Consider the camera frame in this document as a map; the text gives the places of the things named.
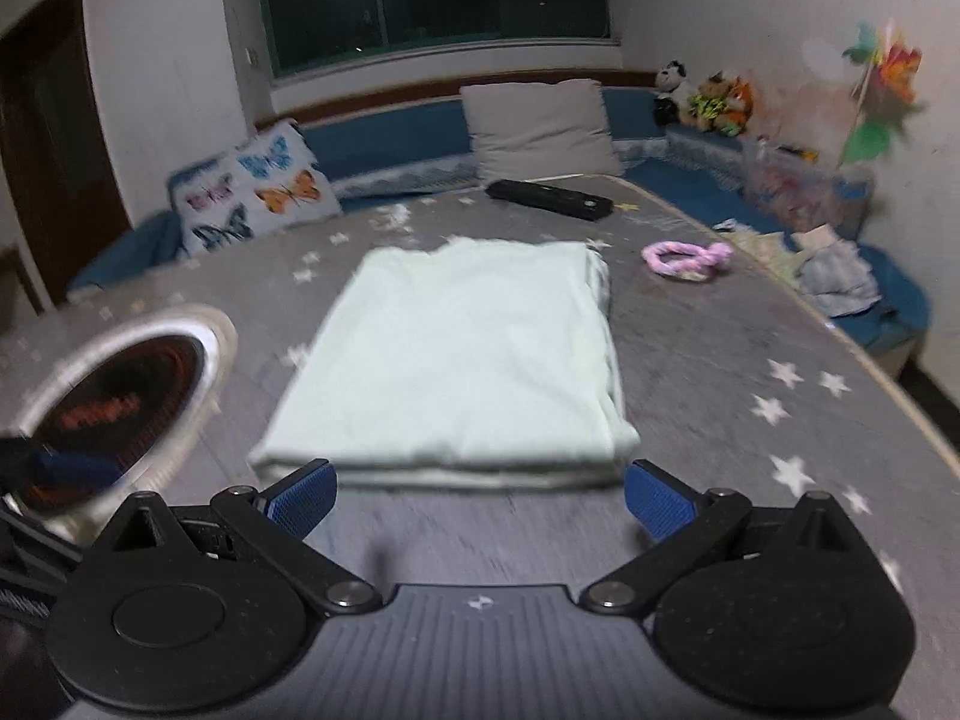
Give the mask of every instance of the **gray ribbed plate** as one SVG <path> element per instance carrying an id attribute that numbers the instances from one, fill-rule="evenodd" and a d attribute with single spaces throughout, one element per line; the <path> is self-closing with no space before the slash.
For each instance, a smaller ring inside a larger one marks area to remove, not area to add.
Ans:
<path id="1" fill-rule="evenodd" d="M 76 704 L 64 720 L 114 715 Z M 757 720 L 689 688 L 630 619 L 561 586 L 402 586 L 376 613 L 329 620 L 283 679 L 197 720 Z M 894 718 L 887 709 L 857 720 Z"/>

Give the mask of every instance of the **pink hair tie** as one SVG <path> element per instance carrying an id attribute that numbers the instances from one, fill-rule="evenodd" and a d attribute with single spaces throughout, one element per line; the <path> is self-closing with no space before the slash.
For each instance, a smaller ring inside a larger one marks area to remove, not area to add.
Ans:
<path id="1" fill-rule="evenodd" d="M 704 248 L 680 241 L 660 241 L 645 247 L 640 253 L 655 274 L 690 281 L 706 281 L 717 271 L 726 269 L 733 256 L 733 248 L 720 242 Z M 664 261 L 662 258 L 668 254 L 677 256 Z"/>

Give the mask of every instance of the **stuffed animal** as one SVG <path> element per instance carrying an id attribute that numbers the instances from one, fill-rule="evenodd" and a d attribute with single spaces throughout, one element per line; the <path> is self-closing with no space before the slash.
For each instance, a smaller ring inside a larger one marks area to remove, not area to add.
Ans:
<path id="1" fill-rule="evenodd" d="M 688 127 L 696 127 L 700 132 L 713 129 L 716 118 L 727 109 L 727 96 L 733 89 L 733 83 L 722 73 L 711 76 L 697 87 L 697 94 L 690 98 L 687 108 L 680 108 L 680 122 Z"/>
<path id="2" fill-rule="evenodd" d="M 713 126 L 724 135 L 736 138 L 747 128 L 747 120 L 754 112 L 754 90 L 745 80 L 733 81 L 727 95 L 727 109 L 714 119 Z"/>
<path id="3" fill-rule="evenodd" d="M 654 81 L 660 93 L 654 101 L 654 122 L 666 127 L 680 120 L 680 111 L 690 105 L 690 98 L 697 94 L 696 88 L 686 79 L 686 68 L 674 60 L 656 74 Z"/>

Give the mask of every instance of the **butterfly pillow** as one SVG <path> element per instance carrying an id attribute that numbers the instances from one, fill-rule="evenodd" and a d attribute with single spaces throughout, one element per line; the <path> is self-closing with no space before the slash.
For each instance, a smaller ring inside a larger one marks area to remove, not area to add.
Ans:
<path id="1" fill-rule="evenodd" d="M 190 255 L 341 212 L 313 152 L 289 121 L 180 175 L 171 194 Z"/>

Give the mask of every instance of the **metal screw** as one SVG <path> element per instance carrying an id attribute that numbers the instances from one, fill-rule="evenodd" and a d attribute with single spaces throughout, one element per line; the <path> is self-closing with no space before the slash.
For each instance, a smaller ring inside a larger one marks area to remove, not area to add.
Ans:
<path id="1" fill-rule="evenodd" d="M 373 600 L 373 588 L 366 581 L 339 581 L 326 591 L 326 597 L 338 607 L 358 607 Z"/>
<path id="2" fill-rule="evenodd" d="M 602 581 L 587 591 L 587 598 L 606 608 L 625 607 L 637 597 L 632 587 L 622 581 Z"/>

